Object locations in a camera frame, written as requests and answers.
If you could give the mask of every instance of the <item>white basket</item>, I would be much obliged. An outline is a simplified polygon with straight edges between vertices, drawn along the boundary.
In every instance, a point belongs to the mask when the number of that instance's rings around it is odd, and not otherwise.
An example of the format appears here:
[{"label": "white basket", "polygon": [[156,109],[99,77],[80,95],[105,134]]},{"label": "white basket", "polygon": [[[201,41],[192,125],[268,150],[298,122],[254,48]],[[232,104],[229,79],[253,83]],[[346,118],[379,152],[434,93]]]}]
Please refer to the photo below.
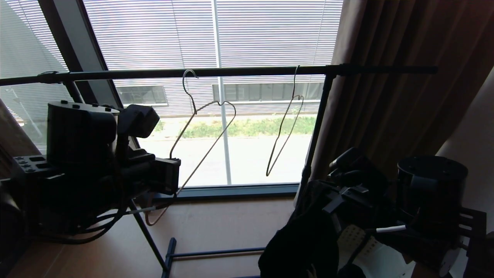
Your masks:
[{"label": "white basket", "polygon": [[[350,225],[338,239],[340,254],[339,268],[343,267],[352,252],[364,239],[364,230]],[[373,236],[354,261],[366,278],[410,278],[415,262],[405,263],[403,256],[395,249],[379,243]]]}]

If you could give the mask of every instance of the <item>road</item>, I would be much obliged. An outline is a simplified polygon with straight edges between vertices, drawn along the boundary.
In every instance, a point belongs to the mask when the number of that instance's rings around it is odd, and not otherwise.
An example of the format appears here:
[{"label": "road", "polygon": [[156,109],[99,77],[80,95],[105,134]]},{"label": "road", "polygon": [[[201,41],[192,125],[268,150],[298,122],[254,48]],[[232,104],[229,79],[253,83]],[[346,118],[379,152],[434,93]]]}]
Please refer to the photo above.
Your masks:
[{"label": "road", "polygon": [[[278,140],[273,160],[286,138],[285,136]],[[276,137],[228,137],[232,184],[299,182],[310,138],[310,135],[292,135],[288,139],[270,176],[266,177],[266,166]],[[214,143],[214,140],[182,139],[179,141],[173,151],[173,157],[178,157],[182,160],[179,185],[185,182]],[[169,151],[173,143],[173,140],[139,139],[141,148],[162,158],[169,157]],[[223,139],[220,139],[186,186],[226,184]]]}]

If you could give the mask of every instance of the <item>brown curtain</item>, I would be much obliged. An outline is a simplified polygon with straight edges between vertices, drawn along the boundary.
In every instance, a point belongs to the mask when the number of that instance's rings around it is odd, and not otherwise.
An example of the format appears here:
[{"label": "brown curtain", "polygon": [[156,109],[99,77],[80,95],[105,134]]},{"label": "brown curtain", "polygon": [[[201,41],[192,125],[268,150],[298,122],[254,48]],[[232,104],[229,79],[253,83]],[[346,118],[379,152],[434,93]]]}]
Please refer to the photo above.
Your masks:
[{"label": "brown curtain", "polygon": [[0,179],[6,179],[10,178],[12,157],[41,153],[17,124],[1,99],[0,131]]},{"label": "brown curtain", "polygon": [[390,178],[396,163],[434,155],[494,65],[494,1],[345,0],[333,64],[437,65],[435,75],[337,77],[311,178],[348,148]]}]

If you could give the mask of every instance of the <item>building window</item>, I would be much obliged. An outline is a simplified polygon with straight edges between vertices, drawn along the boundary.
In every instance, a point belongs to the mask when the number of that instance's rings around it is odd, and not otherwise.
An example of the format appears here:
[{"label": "building window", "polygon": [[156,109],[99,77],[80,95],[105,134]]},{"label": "building window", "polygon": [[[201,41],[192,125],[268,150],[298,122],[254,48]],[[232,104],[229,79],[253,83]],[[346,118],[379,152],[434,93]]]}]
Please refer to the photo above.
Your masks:
[{"label": "building window", "polygon": [[117,87],[123,104],[166,103],[163,86]]},{"label": "building window", "polygon": [[[304,96],[305,100],[321,99],[323,83],[297,83],[295,95]],[[293,83],[265,84],[225,84],[227,101],[273,101],[290,100]],[[219,101],[218,85],[213,84],[213,99]]]}]

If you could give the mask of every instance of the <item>black garment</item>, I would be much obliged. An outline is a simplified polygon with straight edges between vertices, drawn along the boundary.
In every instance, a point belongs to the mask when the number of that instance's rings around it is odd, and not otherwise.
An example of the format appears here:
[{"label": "black garment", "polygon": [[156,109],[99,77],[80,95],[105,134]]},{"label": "black garment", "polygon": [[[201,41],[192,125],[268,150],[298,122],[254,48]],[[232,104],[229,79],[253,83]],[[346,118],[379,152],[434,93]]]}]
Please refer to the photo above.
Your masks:
[{"label": "black garment", "polygon": [[327,193],[326,184],[309,182],[288,223],[259,258],[262,278],[305,278],[309,272],[317,278],[336,277],[338,238],[330,215],[322,211],[330,201]]}]

